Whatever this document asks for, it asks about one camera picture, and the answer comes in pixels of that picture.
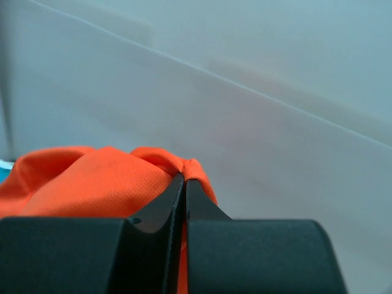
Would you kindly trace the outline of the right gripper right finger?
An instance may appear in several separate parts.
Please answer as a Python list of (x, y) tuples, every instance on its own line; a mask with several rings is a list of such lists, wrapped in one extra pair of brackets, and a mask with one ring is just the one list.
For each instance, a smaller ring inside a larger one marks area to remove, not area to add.
[(332, 243), (313, 220), (234, 220), (186, 184), (189, 293), (346, 293)]

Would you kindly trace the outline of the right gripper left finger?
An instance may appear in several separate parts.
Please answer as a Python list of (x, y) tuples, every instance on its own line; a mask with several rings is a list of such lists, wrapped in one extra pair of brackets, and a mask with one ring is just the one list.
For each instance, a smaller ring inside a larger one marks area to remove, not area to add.
[(127, 218), (7, 217), (2, 293), (176, 293), (184, 178)]

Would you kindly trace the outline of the orange shirt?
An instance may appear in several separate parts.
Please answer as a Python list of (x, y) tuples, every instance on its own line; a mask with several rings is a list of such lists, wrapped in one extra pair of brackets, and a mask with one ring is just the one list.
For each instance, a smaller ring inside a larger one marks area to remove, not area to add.
[(127, 218), (158, 197), (181, 174), (184, 222), (178, 289), (189, 293), (186, 184), (196, 179), (216, 204), (201, 164), (160, 148), (125, 153), (112, 147), (53, 148), (19, 158), (1, 184), (1, 221), (7, 217)]

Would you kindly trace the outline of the teal polo shirt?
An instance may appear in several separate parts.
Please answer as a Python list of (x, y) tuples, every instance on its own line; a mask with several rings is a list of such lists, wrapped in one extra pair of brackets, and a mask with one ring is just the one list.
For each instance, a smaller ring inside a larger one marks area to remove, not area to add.
[(3, 183), (9, 176), (14, 163), (0, 160), (0, 183)]

